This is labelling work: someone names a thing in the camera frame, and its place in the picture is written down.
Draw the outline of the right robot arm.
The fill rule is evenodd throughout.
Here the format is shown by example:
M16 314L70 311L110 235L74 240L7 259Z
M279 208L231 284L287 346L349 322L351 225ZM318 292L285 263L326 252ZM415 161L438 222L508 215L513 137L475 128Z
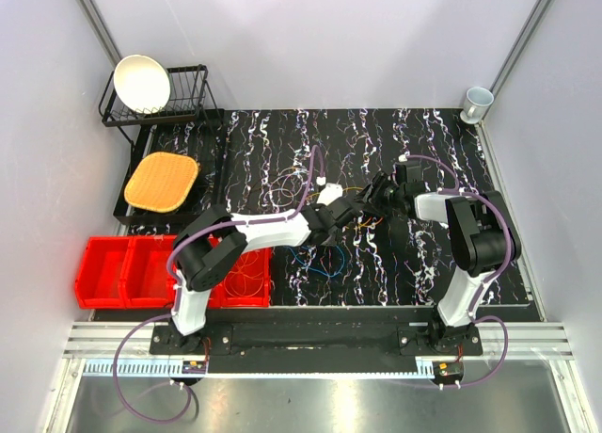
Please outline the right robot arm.
M430 191L421 179L420 163L410 160L396 164L392 175L378 172L355 201L374 217L400 214L448 227L455 269L429 320L425 342L442 355L459 350L473 336L484 293L522 251L502 194Z

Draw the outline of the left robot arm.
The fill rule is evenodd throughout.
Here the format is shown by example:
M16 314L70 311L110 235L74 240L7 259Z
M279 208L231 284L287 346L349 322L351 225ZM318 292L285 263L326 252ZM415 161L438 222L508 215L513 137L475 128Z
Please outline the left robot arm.
M277 247L325 245L360 217L364 203L338 197L280 214L232 214L222 205L203 212L173 243L166 263L175 279L170 342L184 354L202 345L212 289L228 276L238 259L251 251Z

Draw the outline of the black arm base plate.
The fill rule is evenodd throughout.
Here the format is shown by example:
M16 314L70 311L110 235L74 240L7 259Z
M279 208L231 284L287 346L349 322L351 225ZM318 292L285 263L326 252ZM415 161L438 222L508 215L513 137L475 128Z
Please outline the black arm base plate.
M417 357L436 361L483 354L476 327L448 334L434 326L430 307L271 307L210 310L189 336L156 325L152 355L209 354L225 374L393 374L412 372Z

